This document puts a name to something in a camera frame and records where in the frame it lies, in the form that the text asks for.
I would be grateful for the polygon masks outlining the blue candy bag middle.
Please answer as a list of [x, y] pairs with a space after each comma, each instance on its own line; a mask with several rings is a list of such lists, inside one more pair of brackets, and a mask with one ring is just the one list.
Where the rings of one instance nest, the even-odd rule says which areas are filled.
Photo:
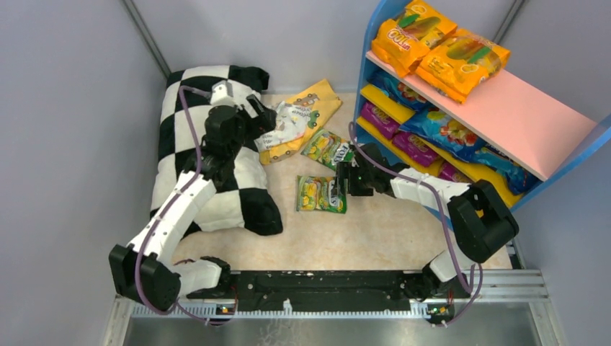
[[437, 107], [418, 111], [401, 124], [399, 130], [413, 133], [469, 163], [475, 163], [472, 158], [474, 152], [486, 144], [471, 129]]

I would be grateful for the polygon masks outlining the orange candy bag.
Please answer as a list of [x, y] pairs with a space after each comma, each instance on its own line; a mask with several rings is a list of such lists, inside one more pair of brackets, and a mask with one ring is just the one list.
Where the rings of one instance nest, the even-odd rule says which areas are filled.
[[378, 28], [371, 51], [403, 78], [437, 47], [458, 25], [425, 1], [411, 1], [394, 18]]

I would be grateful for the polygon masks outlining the blue yellow pink shelf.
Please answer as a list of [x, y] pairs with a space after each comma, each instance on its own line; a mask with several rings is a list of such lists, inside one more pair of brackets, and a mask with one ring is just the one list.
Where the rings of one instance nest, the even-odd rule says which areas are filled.
[[509, 68], [477, 86], [464, 103], [440, 94], [416, 75], [403, 83], [446, 118], [440, 133], [465, 144], [491, 144], [538, 179], [529, 192], [512, 193], [483, 164], [440, 155], [467, 177], [484, 179], [511, 210], [518, 210], [577, 168], [610, 140], [610, 119], [583, 114], [576, 98], [579, 74], [593, 75], [593, 47], [610, 32], [610, 3], [552, 1], [529, 4], [509, 28]]

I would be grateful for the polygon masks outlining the yellow white printed cloth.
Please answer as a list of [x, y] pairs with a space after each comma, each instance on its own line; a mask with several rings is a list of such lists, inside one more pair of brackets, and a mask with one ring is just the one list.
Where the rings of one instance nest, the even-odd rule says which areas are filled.
[[273, 164], [298, 153], [341, 106], [328, 79], [278, 103], [275, 129], [255, 140], [261, 164]]

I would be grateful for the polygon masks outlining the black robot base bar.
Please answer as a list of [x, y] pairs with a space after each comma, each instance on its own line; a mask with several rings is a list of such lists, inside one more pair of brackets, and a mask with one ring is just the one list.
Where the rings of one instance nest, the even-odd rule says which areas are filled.
[[468, 298], [457, 278], [441, 283], [431, 273], [402, 270], [241, 271], [191, 299], [228, 299], [240, 312], [406, 311], [426, 300]]

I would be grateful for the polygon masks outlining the green yellow candy bag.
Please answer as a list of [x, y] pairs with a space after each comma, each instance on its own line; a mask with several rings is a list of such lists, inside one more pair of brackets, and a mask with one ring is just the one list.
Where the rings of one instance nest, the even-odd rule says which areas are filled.
[[301, 154], [334, 171], [338, 164], [351, 162], [354, 157], [348, 140], [323, 128], [313, 134]]

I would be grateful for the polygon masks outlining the grey aluminium rail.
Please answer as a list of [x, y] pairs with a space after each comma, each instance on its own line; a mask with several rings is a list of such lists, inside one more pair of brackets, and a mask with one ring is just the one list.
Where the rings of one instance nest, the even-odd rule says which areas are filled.
[[485, 270], [474, 277], [476, 297], [457, 283], [416, 298], [419, 274], [408, 271], [242, 271], [221, 297], [181, 300], [174, 318], [212, 319], [430, 319], [477, 303], [534, 303], [549, 299], [537, 270]]

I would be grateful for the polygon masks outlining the black white checkered pillow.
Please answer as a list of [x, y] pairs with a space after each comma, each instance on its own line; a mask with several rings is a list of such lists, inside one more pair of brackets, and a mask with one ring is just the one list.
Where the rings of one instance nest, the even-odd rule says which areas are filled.
[[272, 129], [275, 113], [260, 103], [269, 74], [259, 67], [200, 66], [169, 74], [162, 104], [158, 173], [151, 215], [162, 216], [180, 177], [199, 172], [215, 195], [186, 233], [244, 228], [282, 233], [280, 211], [267, 190], [255, 139]]

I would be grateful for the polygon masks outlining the orange candy bag floor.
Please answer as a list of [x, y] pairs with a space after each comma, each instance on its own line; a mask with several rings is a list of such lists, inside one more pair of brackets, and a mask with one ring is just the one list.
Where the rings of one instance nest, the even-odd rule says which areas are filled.
[[462, 104], [479, 84], [504, 69], [510, 56], [509, 49], [459, 28], [423, 57], [415, 74]]

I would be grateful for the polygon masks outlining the blue candy bag right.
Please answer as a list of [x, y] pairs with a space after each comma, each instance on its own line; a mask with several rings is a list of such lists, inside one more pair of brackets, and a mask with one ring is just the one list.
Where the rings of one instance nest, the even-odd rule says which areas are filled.
[[530, 191], [540, 181], [489, 143], [475, 151], [472, 158], [475, 163], [486, 165], [500, 174], [514, 195]]

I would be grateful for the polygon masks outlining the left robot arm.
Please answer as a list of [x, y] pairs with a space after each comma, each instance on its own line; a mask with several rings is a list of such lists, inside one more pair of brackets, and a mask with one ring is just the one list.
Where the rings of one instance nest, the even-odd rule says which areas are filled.
[[181, 101], [195, 142], [195, 167], [184, 170], [168, 198], [144, 229], [128, 245], [116, 245], [109, 253], [117, 293], [147, 306], [157, 314], [169, 314], [180, 297], [219, 286], [229, 274], [226, 262], [202, 257], [174, 265], [171, 257], [200, 210], [232, 175], [235, 159], [244, 144], [276, 127], [277, 113], [258, 97], [215, 103], [199, 137], [186, 101]]

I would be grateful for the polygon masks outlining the blue candy bag upper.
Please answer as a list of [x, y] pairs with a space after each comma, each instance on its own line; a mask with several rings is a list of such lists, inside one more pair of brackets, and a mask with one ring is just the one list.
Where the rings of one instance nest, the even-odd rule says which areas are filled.
[[418, 112], [431, 105], [427, 99], [388, 72], [382, 70], [373, 72], [367, 78], [367, 81], [381, 90], [391, 100], [414, 112]]

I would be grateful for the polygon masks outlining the purple candy bag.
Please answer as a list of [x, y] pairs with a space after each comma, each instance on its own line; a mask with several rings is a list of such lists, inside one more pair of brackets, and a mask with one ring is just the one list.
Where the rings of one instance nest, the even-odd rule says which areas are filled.
[[420, 137], [410, 132], [399, 131], [391, 140], [392, 144], [423, 167], [436, 162], [439, 155], [429, 148]]
[[451, 182], [471, 183], [467, 176], [447, 161], [441, 164], [437, 177]]
[[360, 116], [376, 128], [387, 140], [398, 132], [400, 124], [383, 112], [372, 102], [366, 101], [360, 110]]

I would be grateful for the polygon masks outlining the blue candy bag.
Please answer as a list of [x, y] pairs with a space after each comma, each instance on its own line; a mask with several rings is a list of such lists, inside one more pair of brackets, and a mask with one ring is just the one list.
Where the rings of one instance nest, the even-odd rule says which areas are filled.
[[475, 163], [472, 158], [474, 152], [486, 144], [471, 129], [437, 107], [418, 111], [401, 124], [399, 130], [413, 133], [469, 163]]
[[540, 181], [489, 143], [475, 151], [472, 158], [475, 163], [486, 165], [500, 174], [514, 195], [530, 191]]
[[382, 70], [373, 72], [367, 78], [367, 81], [381, 90], [391, 100], [414, 112], [418, 112], [431, 105], [427, 99], [388, 72]]

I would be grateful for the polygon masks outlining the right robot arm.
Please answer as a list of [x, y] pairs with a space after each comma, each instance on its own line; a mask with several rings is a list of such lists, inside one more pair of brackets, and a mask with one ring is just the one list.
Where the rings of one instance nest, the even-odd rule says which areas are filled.
[[336, 165], [340, 196], [380, 193], [439, 213], [447, 248], [424, 266], [426, 282], [458, 279], [466, 285], [463, 270], [483, 264], [518, 235], [517, 221], [489, 181], [451, 182], [407, 164], [391, 165], [373, 143], [353, 150], [353, 158]]

